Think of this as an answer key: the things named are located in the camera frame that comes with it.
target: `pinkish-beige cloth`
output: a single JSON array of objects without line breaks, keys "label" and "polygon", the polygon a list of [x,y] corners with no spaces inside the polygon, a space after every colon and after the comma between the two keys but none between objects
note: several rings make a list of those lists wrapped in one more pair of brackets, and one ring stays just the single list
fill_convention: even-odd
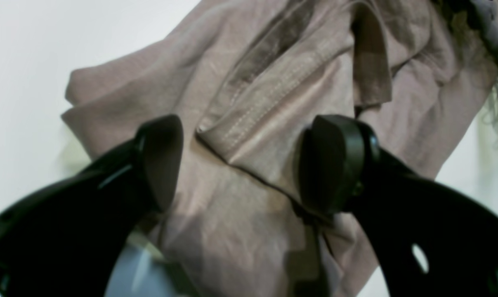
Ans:
[{"label": "pinkish-beige cloth", "polygon": [[352,215],[302,205],[303,130],[358,117],[435,177],[498,74],[498,1],[470,2],[202,0],[164,40],[75,70],[63,118],[97,158],[179,115],[177,194],[150,235],[203,296],[352,297],[377,260]]}]

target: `garment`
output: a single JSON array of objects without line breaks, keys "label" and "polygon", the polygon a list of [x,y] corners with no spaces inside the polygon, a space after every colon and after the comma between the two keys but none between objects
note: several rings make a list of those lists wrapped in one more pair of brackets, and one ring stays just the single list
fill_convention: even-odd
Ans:
[{"label": "garment", "polygon": [[75,70],[63,119],[97,158],[141,123],[179,115],[177,194],[149,234],[204,296],[326,288],[352,297],[377,260],[351,214],[324,220],[300,197],[303,131],[318,114],[356,116],[381,145],[434,177],[498,73],[492,42],[468,26],[467,9],[450,18],[449,8],[425,0],[202,0],[166,39]]}]

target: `white background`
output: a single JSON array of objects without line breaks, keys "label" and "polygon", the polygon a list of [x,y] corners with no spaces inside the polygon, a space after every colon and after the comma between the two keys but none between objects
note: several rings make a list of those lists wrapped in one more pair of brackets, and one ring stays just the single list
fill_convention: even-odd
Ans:
[{"label": "white background", "polygon": [[[198,0],[0,0],[0,211],[88,160],[60,115],[73,69],[158,41]],[[477,119],[438,180],[498,214],[498,150]],[[380,271],[362,297],[388,296]]]}]

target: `beige fabric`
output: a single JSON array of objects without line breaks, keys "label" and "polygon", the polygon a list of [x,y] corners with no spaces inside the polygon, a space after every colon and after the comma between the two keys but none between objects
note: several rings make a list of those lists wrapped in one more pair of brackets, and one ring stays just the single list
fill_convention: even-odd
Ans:
[{"label": "beige fabric", "polygon": [[375,254],[350,214],[319,222],[298,207],[302,132],[317,114],[358,116],[433,177],[498,69],[445,7],[202,0],[166,39],[74,71],[63,118],[96,158],[146,120],[181,117],[177,195],[151,238],[205,296],[355,296]]}]

